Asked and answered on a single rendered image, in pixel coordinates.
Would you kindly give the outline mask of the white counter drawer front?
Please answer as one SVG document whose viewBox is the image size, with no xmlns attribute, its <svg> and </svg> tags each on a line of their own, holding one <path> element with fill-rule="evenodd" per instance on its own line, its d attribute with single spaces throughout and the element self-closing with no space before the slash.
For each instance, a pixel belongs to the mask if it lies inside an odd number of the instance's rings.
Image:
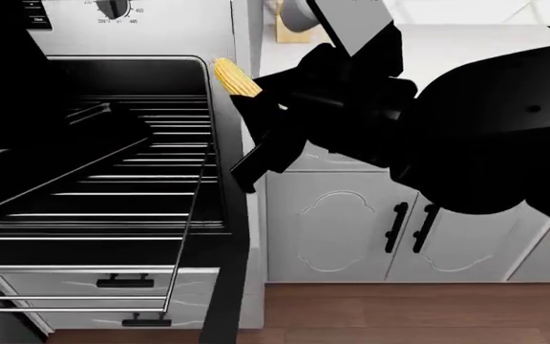
<svg viewBox="0 0 550 344">
<path fill-rule="evenodd" d="M 291 172 L 369 172 L 369 171 L 389 171 L 388 168 L 380 168 L 376 165 L 370 165 L 367 162 L 361 162 L 341 154 L 332 154 L 326 148 L 307 142 L 302 154 L 298 159 L 286 169 Z"/>
</svg>

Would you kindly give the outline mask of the black oven temperature knob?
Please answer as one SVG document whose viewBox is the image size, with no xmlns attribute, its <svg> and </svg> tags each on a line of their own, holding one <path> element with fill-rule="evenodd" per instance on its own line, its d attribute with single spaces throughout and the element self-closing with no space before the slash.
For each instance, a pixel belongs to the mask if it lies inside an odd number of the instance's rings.
<svg viewBox="0 0 550 344">
<path fill-rule="evenodd" d="M 131 10 L 131 0 L 95 0 L 97 8 L 108 19 L 118 19 Z"/>
</svg>

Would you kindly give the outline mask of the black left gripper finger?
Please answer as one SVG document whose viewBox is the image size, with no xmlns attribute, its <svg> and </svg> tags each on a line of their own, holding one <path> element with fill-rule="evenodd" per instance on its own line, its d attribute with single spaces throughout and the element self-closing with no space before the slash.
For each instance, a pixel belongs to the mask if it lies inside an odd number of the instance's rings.
<svg viewBox="0 0 550 344">
<path fill-rule="evenodd" d="M 80 122 L 85 122 L 89 119 L 100 117 L 102 115 L 111 114 L 112 108 L 109 102 L 102 102 L 96 105 L 91 105 L 88 108 L 82 108 L 66 116 L 68 125 L 76 125 Z"/>
</svg>

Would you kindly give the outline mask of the yellow corn cob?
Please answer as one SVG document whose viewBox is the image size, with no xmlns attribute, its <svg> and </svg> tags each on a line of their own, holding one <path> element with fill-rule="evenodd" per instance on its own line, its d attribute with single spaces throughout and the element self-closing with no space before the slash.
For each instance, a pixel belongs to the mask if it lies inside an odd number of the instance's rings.
<svg viewBox="0 0 550 344">
<path fill-rule="evenodd" d="M 214 74 L 231 96 L 256 97 L 263 90 L 230 59 L 215 59 Z"/>
</svg>

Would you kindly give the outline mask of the pulled-out chrome oven rack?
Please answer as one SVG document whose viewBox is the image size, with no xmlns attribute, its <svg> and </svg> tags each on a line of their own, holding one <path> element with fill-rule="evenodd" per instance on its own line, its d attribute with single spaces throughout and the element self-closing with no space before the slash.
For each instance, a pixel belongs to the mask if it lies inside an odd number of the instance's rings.
<svg viewBox="0 0 550 344">
<path fill-rule="evenodd" d="M 220 265 L 230 233 L 208 143 L 153 143 L 0 214 L 0 273 L 171 273 Z"/>
</svg>

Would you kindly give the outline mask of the wooden towel holder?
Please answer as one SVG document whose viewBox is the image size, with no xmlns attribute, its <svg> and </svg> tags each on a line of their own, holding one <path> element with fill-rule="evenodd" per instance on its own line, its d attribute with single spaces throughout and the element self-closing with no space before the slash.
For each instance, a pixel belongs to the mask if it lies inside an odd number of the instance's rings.
<svg viewBox="0 0 550 344">
<path fill-rule="evenodd" d="M 275 38 L 279 44 L 303 44 L 310 42 L 310 32 L 290 31 L 282 21 L 281 15 L 275 15 Z"/>
</svg>

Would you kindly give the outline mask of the black oven button panel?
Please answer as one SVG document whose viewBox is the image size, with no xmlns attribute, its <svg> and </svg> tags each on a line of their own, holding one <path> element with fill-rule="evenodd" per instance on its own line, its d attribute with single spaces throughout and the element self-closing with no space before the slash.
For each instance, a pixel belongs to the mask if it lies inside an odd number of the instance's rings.
<svg viewBox="0 0 550 344">
<path fill-rule="evenodd" d="M 23 27 L 28 31 L 52 31 L 42 0 L 20 0 Z"/>
</svg>

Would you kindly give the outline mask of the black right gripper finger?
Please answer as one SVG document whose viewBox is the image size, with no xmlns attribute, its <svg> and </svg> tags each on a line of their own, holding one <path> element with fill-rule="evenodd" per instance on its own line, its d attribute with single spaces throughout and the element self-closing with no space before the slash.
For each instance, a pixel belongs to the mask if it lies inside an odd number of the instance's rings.
<svg viewBox="0 0 550 344">
<path fill-rule="evenodd" d="M 301 69 L 290 68 L 253 79 L 262 88 L 255 97 L 230 97 L 255 144 L 271 131 L 280 144 L 305 143 L 305 109 L 291 98 L 300 80 Z"/>
<path fill-rule="evenodd" d="M 280 122 L 279 125 L 249 125 L 247 130 L 254 148 L 231 168 L 230 172 L 244 194 L 255 194 L 255 183 L 268 171 L 282 174 L 303 152 L 307 134 L 303 125 Z"/>
</svg>

